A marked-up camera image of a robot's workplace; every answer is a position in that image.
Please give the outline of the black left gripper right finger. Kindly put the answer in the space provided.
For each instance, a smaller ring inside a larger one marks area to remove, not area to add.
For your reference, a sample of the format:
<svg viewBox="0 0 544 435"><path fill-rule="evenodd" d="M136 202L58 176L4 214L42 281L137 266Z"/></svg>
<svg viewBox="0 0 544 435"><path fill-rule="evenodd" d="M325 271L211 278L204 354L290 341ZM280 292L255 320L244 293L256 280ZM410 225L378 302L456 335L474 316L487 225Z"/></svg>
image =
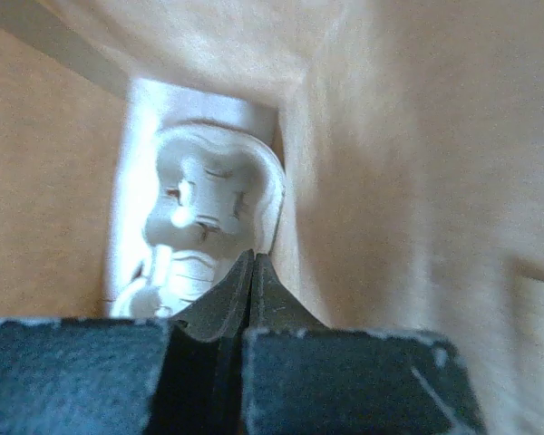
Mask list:
<svg viewBox="0 0 544 435"><path fill-rule="evenodd" d="M257 255L242 345L248 434L483 434L466 363L427 330L331 329Z"/></svg>

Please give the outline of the brown paper bag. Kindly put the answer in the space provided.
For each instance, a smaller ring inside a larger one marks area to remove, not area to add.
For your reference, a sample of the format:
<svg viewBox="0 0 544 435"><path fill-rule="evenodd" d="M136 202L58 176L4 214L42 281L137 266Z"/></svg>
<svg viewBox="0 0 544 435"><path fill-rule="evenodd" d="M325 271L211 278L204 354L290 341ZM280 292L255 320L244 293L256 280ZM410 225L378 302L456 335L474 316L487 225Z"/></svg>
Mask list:
<svg viewBox="0 0 544 435"><path fill-rule="evenodd" d="M544 434L544 1L0 1L0 317L101 311L137 74L278 108L285 285Z"/></svg>

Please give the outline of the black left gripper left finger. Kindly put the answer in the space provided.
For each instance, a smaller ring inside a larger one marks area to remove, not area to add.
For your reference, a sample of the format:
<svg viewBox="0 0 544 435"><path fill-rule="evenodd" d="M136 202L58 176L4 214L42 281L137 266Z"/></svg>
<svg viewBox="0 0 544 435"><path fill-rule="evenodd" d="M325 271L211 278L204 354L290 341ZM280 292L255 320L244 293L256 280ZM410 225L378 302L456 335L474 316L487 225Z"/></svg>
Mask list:
<svg viewBox="0 0 544 435"><path fill-rule="evenodd" d="M254 254L171 318L0 318L0 434L234 434Z"/></svg>

